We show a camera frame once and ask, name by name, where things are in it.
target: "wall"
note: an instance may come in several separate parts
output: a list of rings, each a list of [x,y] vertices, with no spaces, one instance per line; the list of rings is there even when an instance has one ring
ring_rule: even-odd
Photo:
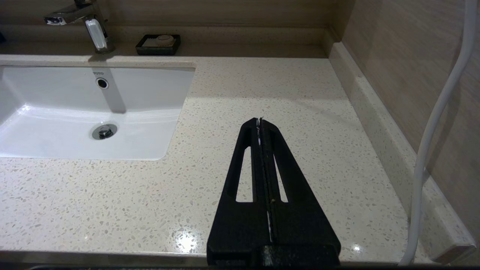
[[[348,0],[332,27],[417,150],[460,51],[464,2]],[[432,143],[428,170],[480,243],[480,19],[475,51]],[[459,261],[480,265],[480,253]]]
[[[112,25],[320,27],[335,0],[98,0]],[[43,25],[73,0],[0,0],[0,24]]]

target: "undermount sink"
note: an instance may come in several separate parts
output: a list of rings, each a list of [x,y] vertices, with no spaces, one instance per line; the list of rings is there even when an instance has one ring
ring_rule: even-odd
[[[0,157],[161,159],[194,70],[0,67]]]

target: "white hose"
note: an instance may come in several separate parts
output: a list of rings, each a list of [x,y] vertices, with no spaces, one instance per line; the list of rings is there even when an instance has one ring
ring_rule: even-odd
[[[475,41],[475,19],[477,16],[477,0],[465,0],[465,17],[463,22],[463,38],[460,55],[455,63],[455,66],[450,73],[450,76],[445,83],[437,103],[430,114],[427,126],[423,132],[423,137],[420,141],[419,150],[417,153],[417,161],[415,162],[415,171],[413,173],[413,191],[412,204],[410,215],[410,228],[408,229],[408,243],[407,250],[403,258],[400,260],[399,266],[408,265],[415,257],[417,250],[417,243],[420,234],[420,218],[421,218],[421,194],[423,187],[423,171],[425,168],[425,161],[427,159],[428,149],[432,141],[433,132],[437,127],[440,116],[447,105],[450,96],[457,84],[460,76],[467,65],[467,62],[473,51],[473,44]]]

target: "black soap dish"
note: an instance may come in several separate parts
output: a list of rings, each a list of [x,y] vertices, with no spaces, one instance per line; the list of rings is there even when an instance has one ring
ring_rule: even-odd
[[[168,45],[158,45],[158,37],[173,37],[173,41]],[[135,46],[139,55],[174,55],[180,46],[180,35],[145,35]]]

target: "chrome faucet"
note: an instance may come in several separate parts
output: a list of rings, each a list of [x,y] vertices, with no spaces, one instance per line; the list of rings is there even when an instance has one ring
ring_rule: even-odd
[[[44,17],[48,25],[66,25],[80,19],[87,27],[96,53],[109,53],[115,49],[105,30],[105,20],[96,0],[75,0],[75,4]]]

